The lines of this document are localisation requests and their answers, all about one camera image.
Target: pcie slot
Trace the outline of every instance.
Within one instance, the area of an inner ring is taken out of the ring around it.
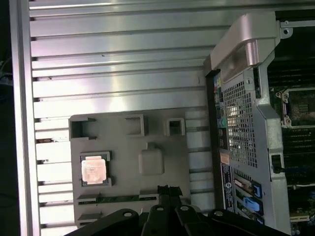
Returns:
[[[306,213],[291,213],[290,221],[291,223],[310,221],[310,216]]]
[[[242,212],[241,210],[239,210],[238,208],[236,208],[236,213],[238,213],[238,214],[241,215],[242,217],[245,217],[245,218],[249,219],[249,217],[248,217],[244,212]]]
[[[260,200],[255,197],[252,197],[249,193],[242,191],[242,189],[236,186],[235,188],[236,199],[239,199],[242,205],[250,210],[251,212],[255,212],[258,215],[263,216],[263,205]]]
[[[241,199],[236,197],[235,200],[236,200],[236,211],[240,212],[241,216],[246,217],[246,218],[248,218],[250,220],[257,221],[260,224],[265,224],[265,221],[264,221],[263,217],[261,217],[260,215],[256,214],[255,212],[252,212],[249,209],[247,209],[244,206],[244,202]]]
[[[255,181],[249,181],[238,176],[237,174],[234,174],[234,184],[248,194],[251,194],[257,198],[262,198],[262,189],[259,183]]]

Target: metal mesh grille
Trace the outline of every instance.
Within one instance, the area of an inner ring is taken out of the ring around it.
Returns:
[[[257,168],[251,94],[244,82],[223,91],[230,158]]]

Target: metal side panel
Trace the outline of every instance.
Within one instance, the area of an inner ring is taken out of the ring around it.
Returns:
[[[21,235],[75,229],[70,116],[205,107],[203,61],[239,16],[314,6],[310,0],[10,1]],[[214,207],[212,193],[193,201]]]

